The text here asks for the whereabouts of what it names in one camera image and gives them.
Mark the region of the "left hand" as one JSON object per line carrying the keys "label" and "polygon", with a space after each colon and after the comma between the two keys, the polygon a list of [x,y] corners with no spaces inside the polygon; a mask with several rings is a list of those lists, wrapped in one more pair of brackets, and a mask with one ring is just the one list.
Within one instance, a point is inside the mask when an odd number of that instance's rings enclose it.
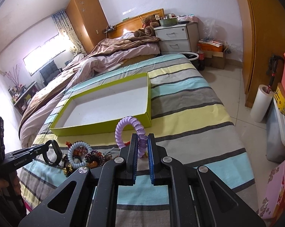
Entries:
{"label": "left hand", "polygon": [[[19,182],[19,177],[17,175],[17,171],[14,171],[12,173],[11,183],[12,183],[12,186],[14,188],[15,194],[20,195],[21,194],[21,185]],[[3,189],[7,188],[8,186],[9,186],[8,181],[0,178],[0,195],[3,193]]]}

